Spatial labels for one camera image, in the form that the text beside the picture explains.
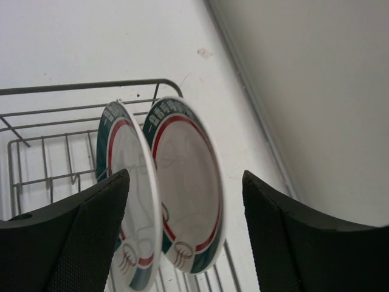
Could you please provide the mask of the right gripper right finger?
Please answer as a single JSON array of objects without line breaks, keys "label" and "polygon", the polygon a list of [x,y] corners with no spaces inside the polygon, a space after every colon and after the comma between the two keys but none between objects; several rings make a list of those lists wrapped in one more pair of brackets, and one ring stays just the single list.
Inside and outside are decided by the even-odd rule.
[{"label": "right gripper right finger", "polygon": [[388,227],[345,221],[243,174],[261,291],[387,291]]}]

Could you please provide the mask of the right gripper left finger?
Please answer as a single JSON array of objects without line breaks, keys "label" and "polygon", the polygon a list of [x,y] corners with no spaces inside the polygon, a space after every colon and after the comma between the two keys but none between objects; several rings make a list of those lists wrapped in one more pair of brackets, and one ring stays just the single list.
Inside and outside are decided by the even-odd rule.
[{"label": "right gripper left finger", "polygon": [[123,169],[75,195],[1,221],[1,291],[103,291],[129,182]]}]

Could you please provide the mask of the green red rimmed plate front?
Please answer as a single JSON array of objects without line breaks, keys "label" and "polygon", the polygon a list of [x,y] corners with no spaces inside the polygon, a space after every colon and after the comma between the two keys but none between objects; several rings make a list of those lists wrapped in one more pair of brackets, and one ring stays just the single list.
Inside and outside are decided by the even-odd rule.
[{"label": "green red rimmed plate front", "polygon": [[121,102],[106,105],[97,132],[95,176],[101,181],[121,170],[130,182],[111,263],[116,291],[149,291],[162,245],[161,205],[150,148],[135,117]]}]

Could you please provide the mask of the green red rimmed plate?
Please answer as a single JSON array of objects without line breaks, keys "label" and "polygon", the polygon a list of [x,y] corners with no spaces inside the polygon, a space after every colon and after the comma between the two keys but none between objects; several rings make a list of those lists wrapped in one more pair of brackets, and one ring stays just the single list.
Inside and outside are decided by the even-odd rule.
[{"label": "green red rimmed plate", "polygon": [[161,205],[150,148],[135,117],[121,102],[106,105],[97,132],[95,176],[101,181],[121,170],[130,182],[111,263],[116,291],[149,291],[162,245]]},{"label": "green red rimmed plate", "polygon": [[156,166],[162,203],[162,252],[178,270],[200,274],[225,239],[225,195],[216,147],[180,97],[159,99],[143,133]]}]

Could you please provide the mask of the green red rimmed plate back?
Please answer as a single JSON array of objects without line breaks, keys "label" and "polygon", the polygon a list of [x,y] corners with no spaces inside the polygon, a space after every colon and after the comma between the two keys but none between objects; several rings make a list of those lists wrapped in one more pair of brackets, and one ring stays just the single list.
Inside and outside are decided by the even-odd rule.
[{"label": "green red rimmed plate back", "polygon": [[143,133],[156,166],[162,203],[162,252],[178,270],[200,274],[225,239],[225,195],[216,147],[180,97],[159,99]]}]

